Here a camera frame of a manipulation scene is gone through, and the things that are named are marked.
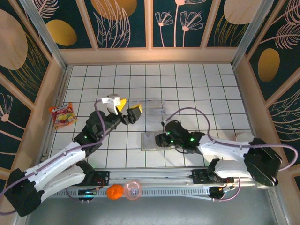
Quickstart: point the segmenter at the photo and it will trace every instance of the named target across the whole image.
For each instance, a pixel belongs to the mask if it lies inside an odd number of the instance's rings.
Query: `orange toy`
[[[107,191],[106,195],[109,199],[116,200],[121,198],[123,195],[123,186],[121,184],[113,184],[111,185]]]

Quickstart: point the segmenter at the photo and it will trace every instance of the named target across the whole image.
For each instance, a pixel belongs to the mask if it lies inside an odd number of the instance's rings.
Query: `snack package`
[[[54,127],[56,130],[77,121],[73,112],[72,103],[66,103],[61,107],[50,107],[49,112],[53,117]]]

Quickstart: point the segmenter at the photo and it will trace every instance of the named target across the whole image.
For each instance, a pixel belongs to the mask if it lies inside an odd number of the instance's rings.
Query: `floral line drawing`
[[[177,7],[175,12],[175,23],[174,23],[174,47],[176,47],[176,26],[177,26],[177,16],[178,16],[179,6],[192,5],[192,4],[198,4],[203,2],[206,2],[206,0],[175,0]]]
[[[9,114],[10,114],[12,105],[13,105],[13,97],[11,97],[10,95],[7,95],[6,99],[5,99],[4,95],[2,93],[0,93],[0,122],[9,122],[16,127],[20,128],[22,130],[25,130],[25,128],[15,124],[9,120]],[[19,140],[19,141],[21,140],[21,138],[11,135],[3,130],[0,130],[0,133],[4,134],[6,136],[9,136],[11,138],[14,138],[16,140]]]
[[[104,0],[107,10],[105,10],[100,0],[95,0],[95,3],[101,14],[99,17],[93,12],[98,23],[97,43],[100,48],[120,48],[124,44],[126,44],[125,47],[128,47],[131,31],[126,11],[122,7],[120,8],[116,1],[114,1],[116,12],[108,0]]]
[[[182,47],[184,47],[184,38],[187,31],[199,30],[204,27],[204,23],[201,22],[201,13],[190,12],[188,16],[186,11],[180,13],[180,22],[183,30]]]
[[[300,90],[285,100],[273,103],[270,114],[277,132],[286,136],[281,137],[281,141],[300,140]]]
[[[298,44],[300,41],[300,0],[290,0],[285,13],[271,25],[282,17],[285,18],[287,24],[282,25],[274,37],[263,40],[259,44],[274,40],[276,47],[281,49],[293,49],[293,46]]]
[[[161,14],[160,12],[156,12],[155,18],[159,25],[161,43],[163,44],[163,47],[165,47],[161,27],[173,24],[174,20],[171,20],[172,17],[170,15],[170,12],[162,12]]]

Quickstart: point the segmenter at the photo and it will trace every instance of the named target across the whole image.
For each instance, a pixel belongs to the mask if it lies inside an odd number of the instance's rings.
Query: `purple cable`
[[[192,107],[185,107],[185,108],[181,108],[179,110],[177,110],[175,113],[173,113],[168,119],[166,119],[166,121],[170,120],[176,113],[182,111],[182,110],[185,110],[185,109],[194,109],[196,110],[197,112],[201,113],[202,116],[205,117],[207,123],[208,123],[208,130],[207,130],[207,136],[208,138],[214,142],[214,143],[217,143],[217,144],[222,144],[222,145],[225,145],[225,146],[229,146],[229,147],[235,147],[235,148],[266,148],[266,147],[281,147],[281,148],[288,148],[288,149],[291,149],[294,151],[295,153],[295,157],[294,159],[286,166],[280,168],[278,171],[283,171],[283,170],[286,170],[288,168],[290,168],[296,161],[297,161],[297,158],[298,158],[298,151],[293,147],[293,146],[290,146],[290,145],[287,145],[287,144],[255,144],[255,145],[238,145],[238,144],[229,144],[229,143],[224,143],[224,142],[219,142],[219,141],[216,141],[215,139],[213,139],[213,137],[210,135],[210,122],[207,118],[207,116],[202,112],[200,111],[199,109],[196,109],[196,108],[192,108]]]
[[[100,144],[100,143],[105,139],[105,137],[106,137],[106,128],[105,128],[105,124],[104,124],[103,118],[102,118],[102,116],[101,116],[101,114],[100,114],[100,112],[99,112],[99,110],[98,110],[98,108],[97,108],[97,103],[99,103],[99,102],[101,102],[101,101],[102,101],[102,100],[98,100],[98,101],[96,101],[95,104],[94,104],[95,110],[96,110],[97,115],[98,115],[98,117],[99,117],[99,119],[100,119],[100,121],[101,121],[102,129],[103,129],[103,136],[102,136],[101,140],[100,140],[100,141],[97,141],[97,142],[95,142],[95,143],[86,144],[86,145],[82,145],[82,146],[77,146],[77,147],[71,148],[71,149],[67,150],[67,151],[65,152],[65,154],[67,154],[67,153],[69,153],[69,152],[72,152],[72,151],[74,151],[74,150],[76,150],[76,149],[82,149],[82,148],[92,147],[92,146],[94,146],[94,145]],[[44,168],[48,167],[48,166],[51,165],[52,163],[56,162],[56,161],[59,160],[60,158],[64,157],[65,154],[62,153],[61,155],[59,155],[59,156],[56,157],[55,159],[51,160],[49,163],[47,163],[47,164],[45,164],[44,166],[42,166],[42,167],[40,167],[39,169],[37,169],[37,173],[40,172],[41,170],[43,170]],[[31,174],[29,174],[29,175],[27,175],[27,176],[25,176],[25,177],[23,177],[23,178],[21,178],[21,179],[15,181],[14,183],[12,183],[12,184],[9,185],[8,187],[6,187],[6,188],[0,193],[0,198],[4,195],[4,193],[6,193],[6,192],[7,192],[10,188],[12,188],[14,185],[16,185],[16,184],[22,182],[23,180],[25,180],[25,179],[27,179],[27,178],[33,176],[33,175],[35,175],[34,172],[32,172]],[[1,216],[5,216],[5,215],[13,214],[13,213],[15,213],[15,210],[14,210],[14,211],[11,211],[11,212],[0,212],[0,215],[1,215]]]
[[[230,197],[230,198],[226,198],[226,199],[219,199],[219,202],[225,202],[225,201],[229,201],[229,200],[232,200],[234,199],[236,196],[238,196],[240,192],[240,178],[239,178],[239,188],[238,188],[238,191],[234,194],[234,196]]]

